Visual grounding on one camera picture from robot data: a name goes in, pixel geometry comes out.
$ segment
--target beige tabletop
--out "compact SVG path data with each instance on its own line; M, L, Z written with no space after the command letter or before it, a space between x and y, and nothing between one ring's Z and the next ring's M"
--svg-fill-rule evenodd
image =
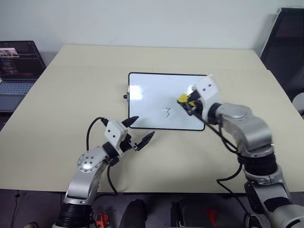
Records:
M66 191L86 131L98 117L123 120L129 72L213 74L224 102L251 107L269 124L291 191L303 191L304 121L252 50L64 46L0 132L0 188ZM105 143L93 127L90 147ZM151 130L131 129L135 140ZM156 130L140 152L111 169L124 192L225 192L215 179L237 169L235 155L209 129ZM244 174L227 183L244 192ZM110 191L105 175L101 191Z

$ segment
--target orange object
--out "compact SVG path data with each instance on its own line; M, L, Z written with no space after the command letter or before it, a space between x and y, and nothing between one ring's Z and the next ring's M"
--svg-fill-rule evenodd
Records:
M206 214L209 217L209 219L212 222L212 225L214 227L218 227L217 222L216 222L216 213L217 212L214 209L206 210Z
M96 225L99 228L106 228L109 225L109 216L103 213L97 215Z

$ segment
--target black cable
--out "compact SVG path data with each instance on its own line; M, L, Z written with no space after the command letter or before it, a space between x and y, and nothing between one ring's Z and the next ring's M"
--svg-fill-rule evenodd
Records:
M93 127L93 125L97 122L97 120L105 120L104 118L102 117L97 117L96 119L93 120L93 122L90 124L89 126L89 129L87 130L87 133L86 133L86 150L88 151L89 150L89 136L90 136L90 132L91 132L91 128Z
M111 165L108 165L108 169L106 170L106 176L108 178L109 185L111 186L114 193L99 194L98 196L95 197L95 200L98 199L99 197L102 197L102 196L117 196L118 195L117 190L116 190L116 188L114 187L114 185L112 184L112 181L111 181L110 168L111 168Z
M235 146L233 146L234 149L235 149L235 150L233 150L233 149L231 149L231 148L227 145L227 144L228 144L228 141L227 141L226 138L224 138L223 132L222 132L222 123L219 124L219 126L218 126L218 131L219 131L219 133L220 133L220 135L221 135L222 142L223 142L224 146L227 148L227 150L229 150L229 151L232 152L232 153L235 153L235 154L239 155L238 150L236 149Z
M231 179L235 178L236 176L238 176L239 173L242 171L242 166L243 166L243 164L240 163L239 167L238 167L238 170L233 175L231 175L230 177L227 177L227 178L217 179L217 183L221 187L223 187L224 189L226 189L228 192L230 192L233 195L233 197L236 198L236 200L238 201L238 203L241 205L241 207L243 208L245 214L249 215L248 210L246 209L246 207L244 206L244 204L241 202L241 200L238 198L238 196L233 191L231 191L229 188L227 188L224 184L221 183L221 181L228 181L228 180L231 180Z
M190 104L186 103L188 110L192 109L190 108ZM199 120L201 120L208 128L210 128L215 134L217 134L223 141L224 145L227 147L227 144L229 144L233 149L235 149L236 151L233 151L229 148L229 151L233 152L233 153L237 153L238 149L235 145L232 144L232 142L230 142L228 139L226 139L223 134L222 131L217 131L211 124L207 123L198 113L192 111L192 113L195 115L196 118L198 118Z
M15 195L15 209L13 212L13 217L11 219L10 228L14 227L14 218L15 218L15 213L16 213L16 209L17 209L17 198L18 197L20 197L19 190L17 190L17 194Z
M92 123L90 124L89 128L87 129L87 133L86 133L86 150L87 151L89 150L89 136L90 136L91 128L93 127L93 125L98 120L101 120L101 122L103 122L103 124L107 123L107 121L108 121L107 119L102 118L102 117L97 117L96 119L94 119L92 121ZM114 193L103 193L103 194L100 194L100 195L96 196L95 200L98 199L101 196L117 196L118 195L117 190L116 190L116 188L114 187L114 185L112 184L112 181L111 181L110 168L111 168L111 164L108 165L108 169L106 171L106 176L108 178L108 182L109 182L109 184L110 184L110 186L111 186L111 188L112 188L112 190L113 190Z
M222 139L222 142L224 143L225 147L232 153L234 154L237 154L238 156L240 156L240 154L238 153L238 149L235 145L233 145L228 139L226 139L224 136L223 136L223 132L222 132L222 123L219 124L219 127L218 127L218 131L213 127L211 126L209 123L207 123L201 116L200 114L194 112L192 109L191 109L191 106L190 104L186 103L187 105L187 108L188 110L191 110L191 112L199 119L201 120L207 127L209 127L215 134L217 134L221 139ZM231 191L229 188L227 188L224 184L221 183L221 181L228 181L228 180L231 180L233 178L235 178L236 176L239 175L239 173L242 171L242 162L240 162L239 164L239 167L238 167L238 170L233 174L231 175L230 177L227 177L227 178L223 178L223 179L217 179L217 183L223 187L225 190L227 190L228 192L230 192L233 197L238 201L238 203L241 205L241 207L243 208L243 210L245 211L245 214L246 216L249 215L249 212L248 210L246 209L246 207L244 206L244 204L241 202L241 200L238 198L238 196L233 192Z

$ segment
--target laptop screen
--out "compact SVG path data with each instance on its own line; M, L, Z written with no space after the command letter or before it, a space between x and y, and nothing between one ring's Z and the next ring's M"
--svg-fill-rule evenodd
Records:
M35 80L45 68L33 41L0 41L2 80Z

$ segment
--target silver robotic arm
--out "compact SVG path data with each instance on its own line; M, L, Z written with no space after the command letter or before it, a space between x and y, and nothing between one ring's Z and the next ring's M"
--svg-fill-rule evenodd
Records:
M113 166L118 163L119 157L122 157L129 149L139 151L154 135L152 132L136 144L131 140L127 128L138 119L138 116L128 118L123 122L100 119L106 126L104 135L108 142L80 155L76 173L69 184L63 206L53 228L88 228L92 223L91 205L95 200L101 175L107 165Z
M188 114L195 114L206 124L219 125L219 129L233 136L239 160L245 167L245 190L253 211L265 214L274 228L304 227L304 208L291 202L267 124L246 106L222 104L219 90L209 76L192 90L178 102Z

